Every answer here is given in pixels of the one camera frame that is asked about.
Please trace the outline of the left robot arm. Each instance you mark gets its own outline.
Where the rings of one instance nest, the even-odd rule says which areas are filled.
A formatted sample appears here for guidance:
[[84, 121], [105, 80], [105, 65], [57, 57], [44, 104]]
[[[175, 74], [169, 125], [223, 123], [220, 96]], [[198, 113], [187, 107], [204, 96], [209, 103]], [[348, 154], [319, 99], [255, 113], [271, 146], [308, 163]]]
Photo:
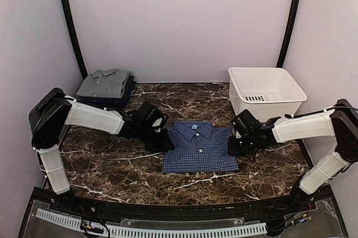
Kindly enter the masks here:
[[143, 142], [147, 152], [160, 153], [174, 148], [166, 129], [167, 121], [168, 115], [149, 102], [128, 112], [109, 110], [78, 101], [60, 88], [52, 89], [29, 113], [32, 148], [53, 192], [58, 195], [58, 206], [67, 213], [75, 213], [79, 208], [78, 199], [69, 193], [70, 183], [60, 155], [67, 128], [79, 126], [137, 139]]

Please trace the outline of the grey shirt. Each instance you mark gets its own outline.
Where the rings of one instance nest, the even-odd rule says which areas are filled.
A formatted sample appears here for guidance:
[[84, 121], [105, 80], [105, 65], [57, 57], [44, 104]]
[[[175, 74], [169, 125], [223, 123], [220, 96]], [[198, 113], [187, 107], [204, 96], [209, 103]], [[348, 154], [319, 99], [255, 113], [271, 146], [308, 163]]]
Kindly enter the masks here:
[[123, 69], [96, 70], [84, 79], [76, 95], [121, 98], [129, 76], [130, 71]]

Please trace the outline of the blue checked long sleeve shirt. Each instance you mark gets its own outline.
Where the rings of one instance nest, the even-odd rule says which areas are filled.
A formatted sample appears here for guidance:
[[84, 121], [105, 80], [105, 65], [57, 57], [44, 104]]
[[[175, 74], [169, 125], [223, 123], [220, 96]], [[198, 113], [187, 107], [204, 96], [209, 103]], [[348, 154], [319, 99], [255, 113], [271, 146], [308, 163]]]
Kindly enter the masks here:
[[168, 135], [174, 149], [163, 156], [163, 173], [238, 170], [236, 157], [228, 154], [230, 128], [210, 122], [175, 122]]

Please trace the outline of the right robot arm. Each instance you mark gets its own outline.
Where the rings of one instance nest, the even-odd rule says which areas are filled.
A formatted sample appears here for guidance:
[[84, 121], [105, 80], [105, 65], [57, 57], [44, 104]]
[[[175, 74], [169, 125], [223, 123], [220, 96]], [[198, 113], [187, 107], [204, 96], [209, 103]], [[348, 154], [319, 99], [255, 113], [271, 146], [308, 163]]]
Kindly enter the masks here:
[[357, 109], [346, 99], [323, 110], [286, 114], [265, 122], [246, 109], [231, 124], [236, 132], [228, 141], [228, 153], [232, 156], [252, 156], [268, 146], [299, 139], [336, 139], [334, 148], [296, 181], [285, 201], [290, 212], [299, 211], [323, 184], [357, 162]]

